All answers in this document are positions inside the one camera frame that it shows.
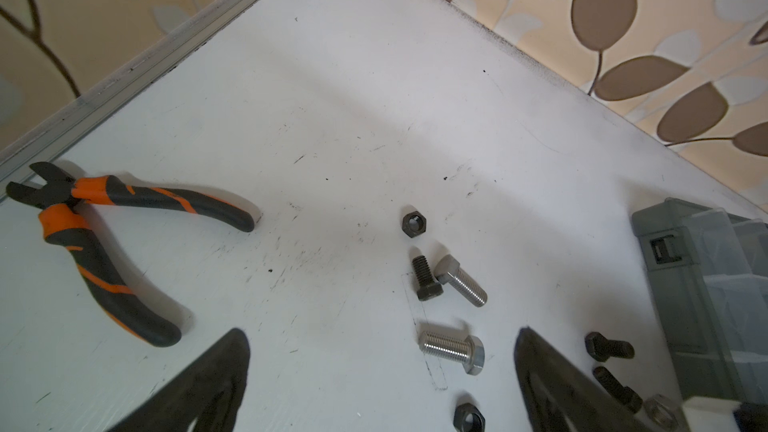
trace silver bolt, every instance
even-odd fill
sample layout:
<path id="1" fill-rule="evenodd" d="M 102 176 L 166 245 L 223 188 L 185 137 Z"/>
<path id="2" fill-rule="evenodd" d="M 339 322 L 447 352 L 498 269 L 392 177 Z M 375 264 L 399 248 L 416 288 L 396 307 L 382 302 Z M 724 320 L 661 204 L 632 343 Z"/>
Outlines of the silver bolt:
<path id="1" fill-rule="evenodd" d="M 450 284 L 461 295 L 475 307 L 482 307 L 488 301 L 488 294 L 470 277 L 464 269 L 459 267 L 458 261 L 453 255 L 446 255 L 437 267 L 435 267 L 435 278 L 441 284 Z"/>
<path id="2" fill-rule="evenodd" d="M 485 348 L 474 335 L 468 335 L 464 341 L 457 341 L 445 335 L 424 331 L 418 336 L 418 346 L 425 354 L 464 364 L 464 371 L 470 375 L 479 374 L 485 364 Z"/>

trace wall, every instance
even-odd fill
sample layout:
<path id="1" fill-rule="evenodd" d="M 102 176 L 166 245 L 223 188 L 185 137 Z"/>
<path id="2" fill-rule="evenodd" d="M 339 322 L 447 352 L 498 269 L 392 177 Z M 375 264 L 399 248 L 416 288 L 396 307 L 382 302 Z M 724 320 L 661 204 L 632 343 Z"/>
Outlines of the wall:
<path id="1" fill-rule="evenodd" d="M 448 0 L 768 211 L 768 0 Z"/>
<path id="2" fill-rule="evenodd" d="M 0 0 L 0 149 L 214 0 Z"/>

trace black bolt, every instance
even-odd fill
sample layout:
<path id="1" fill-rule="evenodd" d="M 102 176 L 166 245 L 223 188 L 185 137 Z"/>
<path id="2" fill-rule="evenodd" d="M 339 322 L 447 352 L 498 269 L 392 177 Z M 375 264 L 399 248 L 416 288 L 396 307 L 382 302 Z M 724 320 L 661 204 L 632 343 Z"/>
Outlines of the black bolt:
<path id="1" fill-rule="evenodd" d="M 619 403 L 628 408 L 632 414 L 636 414 L 640 411 L 640 408 L 643 407 L 643 399 L 640 398 L 638 393 L 629 387 L 621 385 L 621 382 L 614 377 L 609 369 L 606 369 L 605 367 L 596 367 L 592 370 L 592 375 L 612 398 L 618 400 Z"/>
<path id="2" fill-rule="evenodd" d="M 584 338 L 587 353 L 598 362 L 605 362 L 611 357 L 631 359 L 634 357 L 634 347 L 627 341 L 611 341 L 600 332 L 590 332 Z"/>
<path id="3" fill-rule="evenodd" d="M 416 273 L 416 279 L 418 280 L 418 290 L 416 291 L 418 300 L 424 302 L 442 294 L 442 285 L 432 276 L 426 257 L 419 255 L 413 259 L 412 263 L 413 271 Z"/>

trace plastic storage box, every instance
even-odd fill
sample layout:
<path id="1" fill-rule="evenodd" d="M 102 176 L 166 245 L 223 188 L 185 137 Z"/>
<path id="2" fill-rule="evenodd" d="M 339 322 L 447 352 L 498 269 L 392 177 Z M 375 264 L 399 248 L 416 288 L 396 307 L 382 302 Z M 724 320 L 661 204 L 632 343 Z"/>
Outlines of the plastic storage box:
<path id="1" fill-rule="evenodd" d="M 768 404 L 768 228 L 676 198 L 632 215 L 684 398 Z"/>

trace wire cutter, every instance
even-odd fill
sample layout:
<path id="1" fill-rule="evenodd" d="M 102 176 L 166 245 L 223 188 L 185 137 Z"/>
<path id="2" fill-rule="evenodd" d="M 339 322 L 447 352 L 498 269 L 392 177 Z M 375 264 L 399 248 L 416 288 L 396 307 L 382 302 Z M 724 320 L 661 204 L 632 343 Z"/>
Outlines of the wire cutter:
<path id="1" fill-rule="evenodd" d="M 91 295 L 112 320 L 155 347 L 176 344 L 181 332 L 139 301 L 74 207 L 85 201 L 102 206 L 168 208 L 217 218 L 243 232 L 254 230 L 254 218 L 248 212 L 199 192 L 132 187 L 115 176 L 75 179 L 50 162 L 36 162 L 29 168 L 46 184 L 34 188 L 10 182 L 5 189 L 8 197 L 43 210 L 38 217 L 44 240 L 69 250 Z"/>

